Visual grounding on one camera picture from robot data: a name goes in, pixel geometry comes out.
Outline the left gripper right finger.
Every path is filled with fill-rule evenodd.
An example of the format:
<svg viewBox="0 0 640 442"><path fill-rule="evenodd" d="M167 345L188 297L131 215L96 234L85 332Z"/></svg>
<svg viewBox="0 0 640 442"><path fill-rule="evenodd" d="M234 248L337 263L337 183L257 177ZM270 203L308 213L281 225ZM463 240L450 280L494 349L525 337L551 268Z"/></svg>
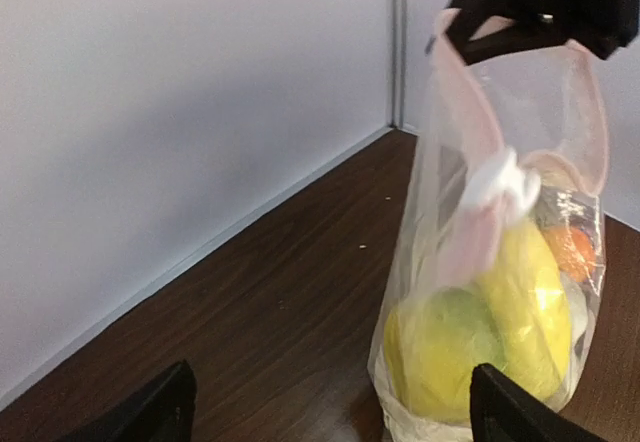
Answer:
<svg viewBox="0 0 640 442"><path fill-rule="evenodd" d="M475 442L604 442L549 409L489 363L472 372L470 422Z"/></svg>

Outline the clear zip top bag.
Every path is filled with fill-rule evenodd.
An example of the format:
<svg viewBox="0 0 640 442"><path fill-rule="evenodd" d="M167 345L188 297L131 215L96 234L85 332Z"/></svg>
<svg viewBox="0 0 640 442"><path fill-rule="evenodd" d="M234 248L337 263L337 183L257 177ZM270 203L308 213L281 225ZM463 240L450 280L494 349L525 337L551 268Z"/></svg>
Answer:
<svg viewBox="0 0 640 442"><path fill-rule="evenodd" d="M410 413L396 397L383 350L384 325L403 300L448 288L475 290L494 264L503 232L525 219L541 233L576 227L597 264L576 282L559 269L570 311L571 352L557 392L539 400L559 411L584 370L606 271L600 196L605 185L607 118L593 54L562 46L467 65L447 36L456 11L434 24L429 116L419 135L401 228L368 370L393 441L468 441L464 424Z"/></svg>

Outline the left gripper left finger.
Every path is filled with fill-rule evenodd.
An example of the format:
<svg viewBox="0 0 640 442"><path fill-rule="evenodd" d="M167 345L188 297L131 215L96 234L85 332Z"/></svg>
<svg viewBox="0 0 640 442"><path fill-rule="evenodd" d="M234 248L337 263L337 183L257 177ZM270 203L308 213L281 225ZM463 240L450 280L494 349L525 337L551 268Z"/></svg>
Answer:
<svg viewBox="0 0 640 442"><path fill-rule="evenodd" d="M189 441L196 377L187 361L172 364L93 421L61 436L68 441Z"/></svg>

